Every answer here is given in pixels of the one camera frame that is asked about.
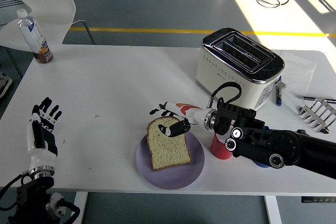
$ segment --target toaster slot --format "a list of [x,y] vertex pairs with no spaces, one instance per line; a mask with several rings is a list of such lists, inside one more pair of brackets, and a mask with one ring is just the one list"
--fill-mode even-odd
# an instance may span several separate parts
[[232,61],[240,64],[246,70],[255,70],[270,57],[251,43],[237,35],[231,35],[215,45],[217,51]]

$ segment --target yellow floor line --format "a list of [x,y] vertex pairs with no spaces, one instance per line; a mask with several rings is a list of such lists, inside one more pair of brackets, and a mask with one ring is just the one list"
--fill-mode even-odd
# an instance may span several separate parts
[[[85,28],[84,27],[71,27],[70,31],[85,31]],[[215,30],[90,27],[90,31],[126,32],[126,33],[211,34]],[[325,34],[325,33],[296,33],[296,32],[284,32],[284,31],[241,31],[241,32],[243,34],[246,34],[246,35],[302,36],[302,37],[336,37],[336,34]]]

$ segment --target bottle label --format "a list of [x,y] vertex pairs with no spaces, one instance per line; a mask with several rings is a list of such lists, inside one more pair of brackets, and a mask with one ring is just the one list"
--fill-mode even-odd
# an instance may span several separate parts
[[53,53],[49,50],[48,44],[36,21],[29,26],[20,26],[20,29],[37,61],[48,62],[53,58]]

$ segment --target toast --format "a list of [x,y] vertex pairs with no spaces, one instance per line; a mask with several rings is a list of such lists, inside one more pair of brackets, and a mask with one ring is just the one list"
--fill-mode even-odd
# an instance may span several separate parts
[[175,117],[164,116],[149,123],[147,143],[152,156],[152,170],[191,163],[185,134],[167,137],[158,127],[159,124],[169,127],[178,121]]

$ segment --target toast rack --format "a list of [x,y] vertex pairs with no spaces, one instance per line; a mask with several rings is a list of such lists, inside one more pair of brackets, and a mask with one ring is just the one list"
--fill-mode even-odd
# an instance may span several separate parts
[[299,109],[299,116],[303,116],[313,129],[324,134],[329,133],[328,127],[336,121],[336,110],[322,98],[317,98],[313,106]]

